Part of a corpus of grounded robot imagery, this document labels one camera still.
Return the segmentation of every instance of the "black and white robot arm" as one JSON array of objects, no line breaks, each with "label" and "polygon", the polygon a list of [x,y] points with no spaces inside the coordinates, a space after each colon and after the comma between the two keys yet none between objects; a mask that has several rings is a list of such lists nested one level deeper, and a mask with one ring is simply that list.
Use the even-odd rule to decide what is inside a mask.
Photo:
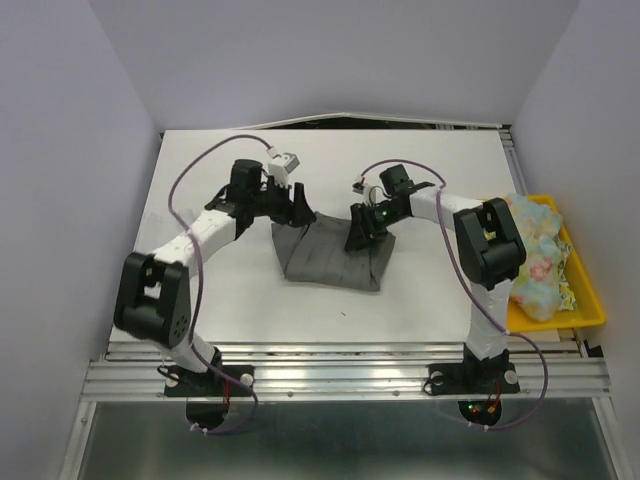
[{"label": "black and white robot arm", "polygon": [[[358,178],[354,184],[365,201],[351,206],[346,251],[380,241],[388,233],[388,226],[404,218],[440,223],[436,195],[441,187],[429,182],[414,184],[402,165],[388,168],[380,178],[385,192],[385,200],[380,203],[375,202],[374,187],[366,185],[364,179]],[[444,227],[455,232],[471,295],[497,326],[472,302],[463,362],[430,365],[430,371],[437,371],[441,377],[430,385],[430,391],[435,395],[488,393],[496,382],[504,383],[504,393],[519,391],[517,383],[504,380],[505,373],[513,370],[504,335],[509,292],[526,259],[513,217],[501,198],[482,202],[441,192],[440,207]]]},{"label": "black and white robot arm", "polygon": [[[290,199],[289,173],[299,164],[293,154],[275,156],[267,165],[254,160],[236,160],[229,184],[205,207],[191,224],[189,234],[200,247],[203,263],[218,250],[237,240],[256,217],[300,227],[315,221],[304,195],[304,186],[296,183]],[[189,279],[197,272],[194,246],[187,232],[150,253],[131,253],[125,260],[114,325],[135,338],[148,341],[166,353],[180,367],[207,371],[194,352],[214,363],[217,350],[191,327]]]}]

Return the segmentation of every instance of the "tabletop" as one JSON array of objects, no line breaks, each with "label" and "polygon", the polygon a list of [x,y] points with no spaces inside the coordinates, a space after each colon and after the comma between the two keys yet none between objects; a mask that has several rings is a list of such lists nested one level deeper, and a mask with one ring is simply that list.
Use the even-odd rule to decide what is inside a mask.
[{"label": "tabletop", "polygon": [[[166,132],[140,224],[135,250],[148,252],[180,233],[167,211],[171,184],[204,150],[237,130]],[[447,191],[470,198],[504,196],[515,186],[496,131],[257,130],[280,152],[298,155],[291,181],[302,182],[309,205],[325,215],[349,218],[362,201],[351,185],[368,165],[387,158],[422,162],[441,173]],[[251,140],[226,144],[205,158],[178,187],[175,205],[187,221],[228,182],[238,158],[267,162]],[[415,181],[434,179],[407,167]],[[374,176],[369,182],[378,181]],[[408,219],[389,228],[396,245],[381,292],[362,293],[287,282],[271,241],[270,221],[257,219],[238,241],[205,265],[205,292],[197,331],[225,342],[462,342],[470,301],[446,254],[439,227]],[[196,281],[192,279],[192,299]],[[555,331],[537,340],[558,340]],[[112,341],[133,340],[114,329]]]}]

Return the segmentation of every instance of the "dark gray floor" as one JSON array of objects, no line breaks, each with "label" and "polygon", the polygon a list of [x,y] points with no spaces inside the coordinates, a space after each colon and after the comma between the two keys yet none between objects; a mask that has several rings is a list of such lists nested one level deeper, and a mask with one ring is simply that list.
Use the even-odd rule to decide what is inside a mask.
[{"label": "dark gray floor", "polygon": [[[615,478],[590,400],[548,400],[530,422],[481,432],[455,402],[263,405],[251,432],[189,432],[180,403],[98,407],[81,478]],[[503,421],[530,408],[505,404]]]}]

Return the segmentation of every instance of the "folded gray fabric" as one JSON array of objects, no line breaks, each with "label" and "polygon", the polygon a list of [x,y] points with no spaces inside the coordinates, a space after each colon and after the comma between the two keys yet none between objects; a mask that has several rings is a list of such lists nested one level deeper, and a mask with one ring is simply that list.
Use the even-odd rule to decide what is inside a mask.
[{"label": "folded gray fabric", "polygon": [[351,221],[318,212],[316,215],[317,220],[306,227],[271,225],[271,238],[284,278],[379,292],[396,238],[389,233],[370,248],[346,253],[344,243]]}]

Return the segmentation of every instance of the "gray wall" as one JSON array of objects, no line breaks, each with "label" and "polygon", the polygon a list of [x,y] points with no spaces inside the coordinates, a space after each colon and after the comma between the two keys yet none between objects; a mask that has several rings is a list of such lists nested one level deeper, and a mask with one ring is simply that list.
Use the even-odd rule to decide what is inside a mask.
[{"label": "gray wall", "polygon": [[513,122],[578,0],[90,0],[161,128]]},{"label": "gray wall", "polygon": [[0,478],[56,478],[158,137],[85,0],[0,14]]},{"label": "gray wall", "polygon": [[566,214],[609,323],[599,332],[640,476],[640,3],[582,0],[514,128],[527,183]]}]

